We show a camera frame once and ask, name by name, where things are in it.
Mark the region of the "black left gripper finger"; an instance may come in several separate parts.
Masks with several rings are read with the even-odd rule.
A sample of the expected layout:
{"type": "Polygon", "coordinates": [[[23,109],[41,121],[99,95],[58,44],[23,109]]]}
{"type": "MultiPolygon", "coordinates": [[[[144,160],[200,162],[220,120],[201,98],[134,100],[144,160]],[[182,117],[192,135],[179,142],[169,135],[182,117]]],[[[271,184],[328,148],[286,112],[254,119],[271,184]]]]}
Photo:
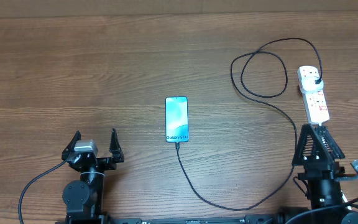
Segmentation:
{"type": "Polygon", "coordinates": [[[111,131],[109,152],[112,154],[112,158],[115,163],[124,162],[124,153],[123,153],[121,146],[119,144],[117,131],[114,128],[112,128],[112,131],[111,131]]]}
{"type": "Polygon", "coordinates": [[[74,134],[72,140],[69,142],[67,147],[64,149],[64,152],[70,153],[71,151],[73,151],[76,142],[79,141],[80,139],[81,139],[81,133],[79,131],[76,131],[76,133],[74,134]]]}

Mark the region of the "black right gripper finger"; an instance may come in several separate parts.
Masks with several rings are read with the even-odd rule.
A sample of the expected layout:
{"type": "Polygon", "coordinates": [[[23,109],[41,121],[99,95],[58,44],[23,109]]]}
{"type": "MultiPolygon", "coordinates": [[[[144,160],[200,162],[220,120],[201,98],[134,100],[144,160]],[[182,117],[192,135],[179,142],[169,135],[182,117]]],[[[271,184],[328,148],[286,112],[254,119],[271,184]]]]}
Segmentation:
{"type": "Polygon", "coordinates": [[[323,142],[326,150],[330,153],[333,159],[344,159],[345,155],[342,152],[341,148],[338,146],[336,141],[333,139],[331,134],[329,133],[327,127],[325,126],[317,126],[315,127],[315,131],[318,137],[323,142]]]}
{"type": "Polygon", "coordinates": [[[304,124],[301,128],[300,137],[292,160],[292,166],[297,166],[298,159],[332,159],[323,142],[318,137],[315,127],[304,124]]]}

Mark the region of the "blue Samsung Galaxy smartphone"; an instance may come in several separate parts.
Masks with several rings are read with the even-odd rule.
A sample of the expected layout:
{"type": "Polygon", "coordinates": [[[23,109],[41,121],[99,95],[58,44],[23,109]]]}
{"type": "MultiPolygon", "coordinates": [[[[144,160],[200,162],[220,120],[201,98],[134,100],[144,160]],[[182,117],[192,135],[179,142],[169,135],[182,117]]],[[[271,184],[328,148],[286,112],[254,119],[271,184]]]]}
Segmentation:
{"type": "Polygon", "coordinates": [[[188,98],[170,96],[165,99],[165,140],[166,142],[188,142],[188,98]]]}

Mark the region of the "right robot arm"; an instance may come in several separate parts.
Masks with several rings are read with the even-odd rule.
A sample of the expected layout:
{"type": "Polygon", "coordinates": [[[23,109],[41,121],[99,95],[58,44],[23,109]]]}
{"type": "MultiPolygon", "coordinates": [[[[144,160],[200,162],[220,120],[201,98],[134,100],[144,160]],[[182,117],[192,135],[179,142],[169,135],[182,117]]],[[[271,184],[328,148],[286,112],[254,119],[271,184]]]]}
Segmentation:
{"type": "Polygon", "coordinates": [[[345,200],[341,182],[358,179],[358,159],[351,162],[355,174],[345,174],[338,160],[345,158],[325,126],[302,126],[292,165],[302,166],[297,174],[311,208],[283,207],[271,223],[358,223],[358,197],[345,200]]]}

